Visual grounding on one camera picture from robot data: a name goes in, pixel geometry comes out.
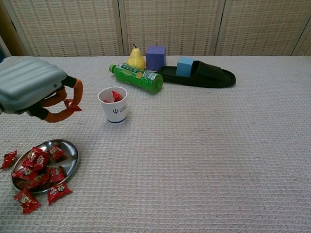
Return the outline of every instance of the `yellow pear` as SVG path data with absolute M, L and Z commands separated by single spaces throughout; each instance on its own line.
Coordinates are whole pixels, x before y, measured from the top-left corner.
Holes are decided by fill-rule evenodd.
M 146 68 L 145 60 L 140 53 L 140 49 L 137 48 L 136 46 L 132 50 L 130 58 L 127 60 L 127 64 L 129 64 L 132 67 L 142 69 L 142 70 L 144 70 Z

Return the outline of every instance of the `plate rim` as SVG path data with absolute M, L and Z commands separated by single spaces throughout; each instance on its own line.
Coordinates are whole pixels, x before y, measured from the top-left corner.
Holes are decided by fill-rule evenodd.
M 53 141 L 67 142 L 67 143 L 71 144 L 71 145 L 73 146 L 73 148 L 76 150 L 76 152 L 77 152 L 77 162 L 76 162 L 76 164 L 75 164 L 75 166 L 74 166 L 74 170 L 73 170 L 73 172 L 72 172 L 72 174 L 73 174 L 74 171 L 76 170 L 76 168 L 77 168 L 79 162 L 80 162 L 80 156 L 79 156 L 79 151 L 78 151 L 77 147 L 76 147 L 72 142 L 70 142 L 70 141 L 68 141 L 68 140 L 65 140 L 65 139 L 58 138 L 58 139 L 51 139 L 51 140 L 44 141 L 44 142 L 42 142 L 42 143 L 40 143 L 40 144 L 37 144 L 36 146 L 33 146 L 33 147 L 38 147 L 38 146 L 40 146 L 41 144 L 44 144 L 44 143 L 47 143 L 47 142 L 53 142 Z M 16 191 L 18 191 L 18 192 L 20 192 L 21 190 L 20 190 L 19 188 L 17 188 L 17 187 L 15 186 L 14 182 L 13 182 L 13 177 L 12 177 L 13 171 L 14 171 L 16 165 L 18 164 L 18 162 L 23 158 L 23 156 L 24 156 L 25 154 L 29 153 L 30 151 L 31 151 L 31 149 L 29 149 L 28 151 L 26 151 L 26 153 L 24 153 L 24 154 L 15 162 L 15 165 L 14 165 L 14 167 L 12 168 L 12 171 L 11 171 L 11 183 L 12 183 L 14 189 L 15 189 Z M 60 181 L 60 182 L 57 183 L 56 185 L 61 184 L 62 182 L 64 182 L 64 181 L 66 181 L 67 179 L 69 179 L 69 178 L 71 177 L 72 174 L 70 174 L 69 176 L 66 176 L 65 179 L 63 179 L 62 181 Z M 29 191 L 29 192 L 30 192 L 31 194 L 42 194 L 42 193 L 47 193 L 51 188 L 52 188 L 52 187 L 47 188 L 47 189 L 42 190 L 42 191 L 36 191 L 36 192 L 31 192 L 31 191 Z

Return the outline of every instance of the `cup rim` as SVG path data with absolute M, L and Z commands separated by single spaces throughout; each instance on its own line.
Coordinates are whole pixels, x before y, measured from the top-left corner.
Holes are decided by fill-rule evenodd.
M 106 90 L 108 90 L 108 89 L 111 89 L 111 88 L 115 88 L 115 87 L 117 87 L 117 88 L 121 88 L 121 89 L 123 89 L 123 90 L 125 91 L 125 96 L 123 97 L 123 99 L 122 99 L 122 100 L 120 100 L 120 101 L 118 101 L 118 102 L 106 103 L 106 102 L 102 101 L 102 100 L 99 98 L 99 95 L 100 95 L 102 92 L 104 92 L 104 91 L 106 91 Z M 125 89 L 125 88 L 123 88 L 123 87 L 121 87 L 121 86 L 111 86 L 111 87 L 108 87 L 108 88 L 106 88 L 106 89 L 102 90 L 102 91 L 101 91 L 100 93 L 98 93 L 98 95 L 97 95 L 98 100 L 99 100 L 101 103 L 104 103 L 104 104 L 121 103 L 123 100 L 125 100 L 125 99 L 126 99 L 126 97 L 127 97 L 127 91 L 126 91 L 126 89 Z

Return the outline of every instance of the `bottle label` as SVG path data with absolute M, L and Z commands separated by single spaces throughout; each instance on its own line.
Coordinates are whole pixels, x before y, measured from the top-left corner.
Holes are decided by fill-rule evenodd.
M 136 69 L 134 67 L 130 67 L 124 63 L 119 64 L 118 67 L 123 69 L 124 75 L 126 75 L 126 76 L 133 75 L 133 76 L 136 76 L 136 78 L 138 78 L 138 79 L 146 78 L 146 79 L 154 80 L 156 78 L 156 76 L 158 75 L 157 73 L 152 73 L 152 72 L 148 72 L 148 71 L 144 71 L 144 70 L 139 70 L 139 69 Z

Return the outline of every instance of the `red candy wrapper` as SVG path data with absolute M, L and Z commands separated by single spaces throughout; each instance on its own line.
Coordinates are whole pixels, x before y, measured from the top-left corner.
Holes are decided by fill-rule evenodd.
M 72 191 L 67 188 L 65 182 L 53 186 L 48 192 L 49 205 L 70 193 L 72 193 Z
M 4 161 L 0 169 L 4 169 L 6 167 L 10 167 L 15 160 L 15 156 L 17 154 L 17 150 L 11 153 L 8 153 L 4 156 Z
M 20 202 L 23 207 L 23 214 L 28 214 L 40 206 L 40 203 L 30 195 L 27 188 L 17 193 L 14 199 Z
M 12 177 L 21 178 L 21 179 L 24 179 L 27 181 L 32 181 L 37 176 L 37 174 L 38 174 L 38 172 L 33 171 L 29 167 L 23 167 L 20 170 L 14 172 L 12 174 Z
M 52 155 L 53 159 L 56 161 L 57 159 L 59 159 L 60 156 L 62 156 L 65 151 L 61 150 L 57 145 L 52 146 L 49 149 L 50 154 Z
M 48 171 L 51 173 L 50 182 L 58 182 L 66 178 L 66 174 L 62 166 L 48 168 Z
M 41 185 L 44 185 L 47 181 L 49 181 L 50 175 L 48 173 L 44 173 L 42 175 L 38 175 L 34 180 L 30 181 L 30 183 L 26 186 L 28 189 L 34 189 Z
M 79 112 L 82 111 L 81 108 L 78 105 L 75 105 L 73 103 L 73 99 L 65 99 L 64 100 L 65 106 L 67 109 L 70 109 L 73 112 Z
M 118 102 L 123 99 L 122 96 L 115 91 L 112 91 L 112 95 L 113 95 L 113 98 L 115 99 L 115 102 Z
M 46 152 L 42 152 L 42 154 L 40 154 L 39 157 L 37 158 L 33 170 L 41 170 L 45 168 L 49 160 L 50 160 L 49 154 L 47 154 Z
M 33 167 L 37 161 L 37 158 L 39 157 L 39 155 L 43 152 L 43 150 L 41 150 L 38 147 L 33 147 L 31 149 L 31 151 L 28 153 L 27 158 L 25 159 L 25 161 L 23 162 L 23 166 L 28 166 L 28 167 Z

